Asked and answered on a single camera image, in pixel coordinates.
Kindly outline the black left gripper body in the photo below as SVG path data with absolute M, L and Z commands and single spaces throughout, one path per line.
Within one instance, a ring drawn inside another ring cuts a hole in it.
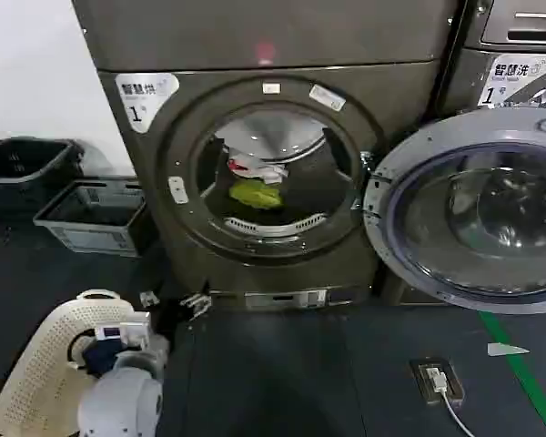
M 153 331 L 167 340 L 169 353 L 174 351 L 178 327 L 193 319 L 189 301 L 190 298 L 161 300 L 150 310 Z

